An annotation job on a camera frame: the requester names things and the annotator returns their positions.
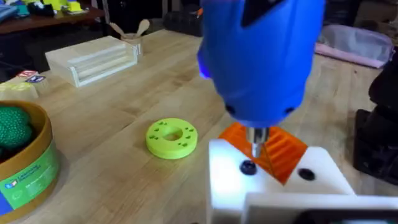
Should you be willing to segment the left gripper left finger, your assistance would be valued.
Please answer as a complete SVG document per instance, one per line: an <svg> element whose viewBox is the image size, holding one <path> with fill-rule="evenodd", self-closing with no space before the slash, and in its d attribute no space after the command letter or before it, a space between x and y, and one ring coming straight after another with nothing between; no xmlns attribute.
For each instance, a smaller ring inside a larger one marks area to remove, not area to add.
<svg viewBox="0 0 398 224"><path fill-rule="evenodd" d="M252 157L246 128L233 123L208 146L207 222L240 223L248 193L274 193L282 184L271 176L264 151Z"/></svg>

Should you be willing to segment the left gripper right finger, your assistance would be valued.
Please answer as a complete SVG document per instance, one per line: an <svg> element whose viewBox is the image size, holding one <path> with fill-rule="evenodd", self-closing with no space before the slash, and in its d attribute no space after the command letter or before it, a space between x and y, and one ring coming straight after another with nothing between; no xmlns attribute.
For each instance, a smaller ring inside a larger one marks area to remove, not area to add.
<svg viewBox="0 0 398 224"><path fill-rule="evenodd" d="M270 128L266 158L270 175L287 192L354 194L326 149L308 146L281 128Z"/></svg>

